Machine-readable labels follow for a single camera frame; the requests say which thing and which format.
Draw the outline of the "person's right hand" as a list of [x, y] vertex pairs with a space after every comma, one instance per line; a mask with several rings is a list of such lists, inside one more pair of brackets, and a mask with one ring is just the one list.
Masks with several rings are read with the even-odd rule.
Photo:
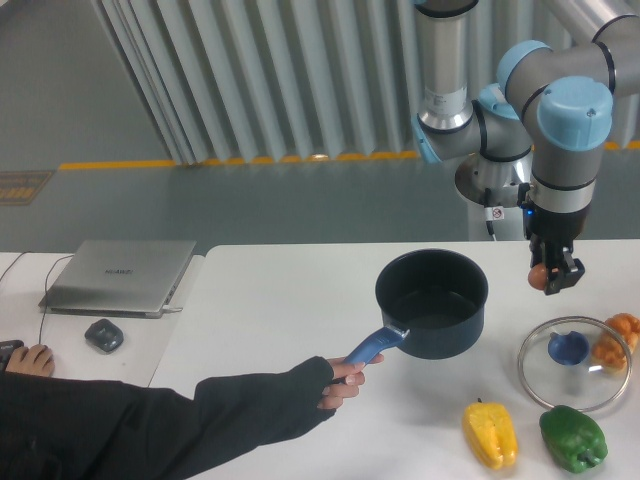
[[320, 410], [336, 410], [341, 407], [345, 399], [354, 398], [359, 394], [359, 388], [365, 383], [364, 369], [366, 364], [359, 362], [348, 364], [345, 358], [332, 358], [328, 363], [333, 369], [333, 380], [327, 385], [317, 404]]

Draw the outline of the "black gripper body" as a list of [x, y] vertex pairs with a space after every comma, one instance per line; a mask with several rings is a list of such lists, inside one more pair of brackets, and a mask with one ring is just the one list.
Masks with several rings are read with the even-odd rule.
[[557, 213], [543, 209], [533, 202], [522, 204], [525, 238], [541, 238], [544, 247], [560, 246], [573, 249], [574, 240], [582, 233], [586, 209]]

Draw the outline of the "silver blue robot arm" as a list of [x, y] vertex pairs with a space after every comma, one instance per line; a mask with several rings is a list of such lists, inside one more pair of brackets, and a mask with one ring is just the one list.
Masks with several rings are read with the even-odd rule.
[[512, 46], [497, 81], [467, 93], [471, 1], [416, 1], [425, 48], [423, 102], [412, 120], [429, 163], [466, 157], [459, 191], [484, 207], [499, 203], [490, 165], [523, 163], [528, 174], [503, 200], [518, 207], [530, 243], [530, 284], [548, 295], [584, 275], [574, 240], [590, 211], [615, 104], [639, 91], [639, 16], [623, 1], [552, 1], [573, 39], [555, 50], [527, 40]]

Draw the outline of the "black sleeved right forearm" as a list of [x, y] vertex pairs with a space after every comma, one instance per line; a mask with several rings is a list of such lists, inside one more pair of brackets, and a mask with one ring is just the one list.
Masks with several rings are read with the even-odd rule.
[[278, 374], [213, 377], [193, 398], [117, 381], [1, 376], [4, 479], [186, 479], [332, 416], [333, 370], [312, 357]]

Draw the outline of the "person's left hand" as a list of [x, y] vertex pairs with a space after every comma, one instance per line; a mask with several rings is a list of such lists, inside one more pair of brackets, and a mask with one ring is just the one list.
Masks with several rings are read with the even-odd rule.
[[5, 371], [38, 377], [51, 377], [55, 370], [53, 351], [46, 345], [17, 348], [10, 356]]

